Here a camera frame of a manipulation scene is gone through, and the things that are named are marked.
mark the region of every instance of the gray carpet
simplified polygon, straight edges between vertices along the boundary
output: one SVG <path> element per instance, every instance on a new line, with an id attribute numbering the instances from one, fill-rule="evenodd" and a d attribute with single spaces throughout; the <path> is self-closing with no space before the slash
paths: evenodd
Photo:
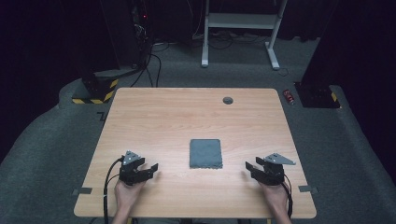
<path id="1" fill-rule="evenodd" d="M 296 105 L 281 98 L 318 215 L 293 223 L 396 223 L 396 188 L 372 151 L 340 87 L 331 86 L 342 108 L 304 108 L 293 87 L 301 81 L 318 41 L 277 40 L 281 70 L 274 71 L 262 42 L 209 49 L 209 66 L 202 68 L 200 48 L 158 45 L 162 60 L 159 87 L 273 88 L 281 96 L 291 90 Z M 212 41 L 215 47 L 226 43 Z M 159 63 L 148 69 L 155 82 Z M 121 77 L 129 87 L 136 75 Z M 102 131 L 105 105 L 74 105 L 76 80 L 60 92 L 60 102 L 33 121 L 21 134 L 0 167 L 0 223 L 81 223 L 77 196 Z M 148 73 L 135 84 L 149 87 Z M 103 223 L 98 218 L 94 223 Z"/>

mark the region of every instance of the human hand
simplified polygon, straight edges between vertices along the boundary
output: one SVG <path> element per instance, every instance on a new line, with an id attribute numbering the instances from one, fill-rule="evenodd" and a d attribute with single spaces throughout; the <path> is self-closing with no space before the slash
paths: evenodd
<path id="1" fill-rule="evenodd" d="M 286 204 L 288 202 L 288 194 L 283 188 L 282 185 L 276 186 L 267 186 L 263 183 L 260 183 L 262 188 L 262 192 L 265 196 L 265 201 L 267 201 L 268 207 L 271 210 L 271 213 L 276 219 L 276 223 L 278 224 L 289 224 L 291 223 L 290 218 L 288 216 L 288 210 L 286 208 Z"/>
<path id="2" fill-rule="evenodd" d="M 145 186 L 145 182 L 134 184 L 133 186 L 126 185 L 122 181 L 118 181 L 115 187 L 117 212 L 113 218 L 112 224 L 124 224 L 131 214 L 132 207 L 139 196 L 140 190 Z"/>

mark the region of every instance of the dark background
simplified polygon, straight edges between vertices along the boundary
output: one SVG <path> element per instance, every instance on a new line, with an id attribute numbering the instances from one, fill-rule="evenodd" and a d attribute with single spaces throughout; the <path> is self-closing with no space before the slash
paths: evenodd
<path id="1" fill-rule="evenodd" d="M 238 1 L 225 2 L 223 10 L 238 8 Z M 261 3 L 255 0 L 248 5 L 254 6 L 255 2 Z M 186 34 L 190 34 L 199 22 L 197 16 L 192 17 L 186 11 L 185 3 L 172 1 L 173 7 L 167 10 L 180 12 L 174 16 L 190 18 L 191 25 L 186 28 Z M 309 64 L 317 72 L 309 74 L 307 80 L 343 88 L 373 150 L 395 181 L 396 168 L 392 163 L 396 154 L 393 105 L 396 6 L 390 0 L 346 0 L 335 7 L 336 3 L 335 0 L 289 1 L 278 37 L 300 36 L 303 41 L 322 37 Z M 193 15 L 199 15 L 200 4 L 201 1 L 191 1 Z M 218 4 L 219 8 L 222 1 L 212 4 L 214 8 Z M 240 8 L 256 10 L 256 7 Z M 2 4 L 0 10 L 2 160 L 24 128 L 57 105 L 60 89 L 81 76 L 66 53 L 69 46 L 64 40 L 64 10 L 59 1 L 13 1 Z"/>

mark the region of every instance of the wooden table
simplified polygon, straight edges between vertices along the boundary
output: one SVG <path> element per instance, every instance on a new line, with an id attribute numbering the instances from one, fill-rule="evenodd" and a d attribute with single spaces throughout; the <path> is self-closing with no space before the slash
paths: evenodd
<path id="1" fill-rule="evenodd" d="M 232 97 L 233 103 L 223 103 Z M 219 139 L 222 169 L 190 169 L 191 139 Z M 79 194 L 75 214 L 103 216 L 103 187 L 110 165 L 127 150 L 146 158 L 142 169 L 159 163 L 143 188 L 132 217 L 271 217 L 245 161 L 272 153 L 296 161 L 284 165 L 293 192 L 294 218 L 316 215 L 290 129 L 272 89 L 121 88 L 117 90 Z M 112 175 L 119 173 L 120 163 Z M 116 211 L 113 179 L 108 213 Z"/>

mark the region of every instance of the white metal frame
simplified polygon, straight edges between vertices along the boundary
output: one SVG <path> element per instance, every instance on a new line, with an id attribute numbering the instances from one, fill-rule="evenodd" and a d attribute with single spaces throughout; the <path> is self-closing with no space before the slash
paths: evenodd
<path id="1" fill-rule="evenodd" d="M 261 14 L 230 14 L 230 13 L 210 13 L 209 0 L 206 0 L 205 9 L 205 36 L 202 50 L 202 67 L 209 66 L 209 48 L 208 36 L 209 27 L 222 28 L 248 28 L 248 29 L 268 29 L 273 30 L 269 42 L 265 42 L 265 48 L 274 70 L 278 70 L 279 63 L 274 52 L 274 44 L 276 35 L 282 22 L 283 13 L 285 11 L 288 0 L 282 0 L 280 9 L 276 15 Z"/>

